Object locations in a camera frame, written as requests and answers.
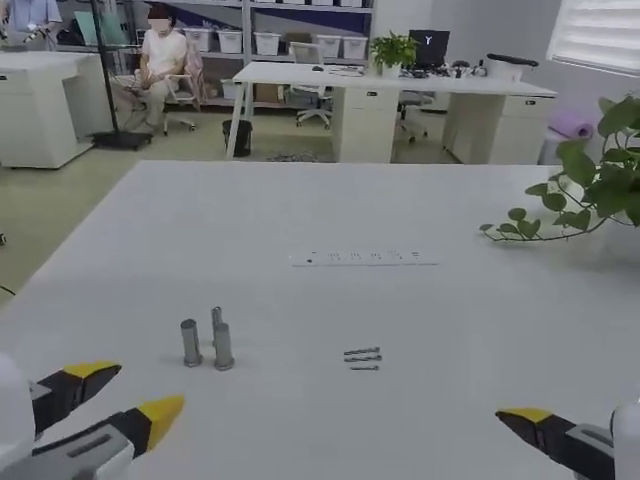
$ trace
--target window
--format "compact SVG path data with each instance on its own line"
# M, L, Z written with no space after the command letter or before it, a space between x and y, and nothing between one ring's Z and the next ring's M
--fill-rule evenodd
M562 0L547 58L640 76L640 0Z

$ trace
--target white storage box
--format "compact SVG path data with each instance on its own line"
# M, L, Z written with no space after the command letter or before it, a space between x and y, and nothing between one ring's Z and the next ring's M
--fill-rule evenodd
M242 53L242 32L218 30L222 53Z
M524 72L524 65L514 65L500 60L489 60L487 62L488 77L507 82L519 82Z
M342 37L344 58L364 60L367 52L367 37Z
M313 35L313 43L317 43L322 47L322 53L325 58L336 58L340 52L340 35Z
M213 30L210 28L184 27L184 36L187 42L195 44L199 52L208 52L211 50L211 41L213 40Z
M220 83L222 83L222 94L224 95L224 98L226 100L235 100L236 93L238 92L238 86L233 83L233 80L223 79L220 80Z
M280 43L279 33L255 32L258 55L277 55Z

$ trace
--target white shirt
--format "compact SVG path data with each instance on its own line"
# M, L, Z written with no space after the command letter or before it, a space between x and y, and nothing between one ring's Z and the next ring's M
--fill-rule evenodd
M149 57L149 72L159 75L184 60L187 56L187 39L175 30L171 30L166 37L161 37L155 30L147 30L142 53Z

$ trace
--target white desk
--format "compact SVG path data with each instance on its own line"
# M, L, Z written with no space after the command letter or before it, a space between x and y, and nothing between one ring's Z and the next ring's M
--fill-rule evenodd
M569 479L493 413L533 405L606 425L637 397L639 280L477 236L506 208L538 205L521 191L545 173L143 162L4 308L0 350L31 378L124 365L45 440L184 392L181 417L129 480ZM287 258L380 247L431 249L442 264ZM216 305L231 326L229 372L211 366ZM195 369L181 357L189 317L205 355ZM376 345L381 371L346 368L343 351Z
M0 163L59 168L111 128L97 55L0 53Z
M254 83L324 85L334 97L334 153L340 162L382 162L391 157L398 95L403 90L451 93L444 146L463 163L537 163L555 92L523 82L490 78L387 79L314 72L311 65L252 62L234 80L235 101L227 158L235 148L236 124ZM247 101L245 118L252 108Z

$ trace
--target computer monitor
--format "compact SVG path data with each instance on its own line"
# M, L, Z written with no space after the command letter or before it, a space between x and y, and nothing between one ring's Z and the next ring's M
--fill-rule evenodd
M449 35L446 30L410 30L409 36L418 42L416 51L416 68L435 68L444 65L449 46Z

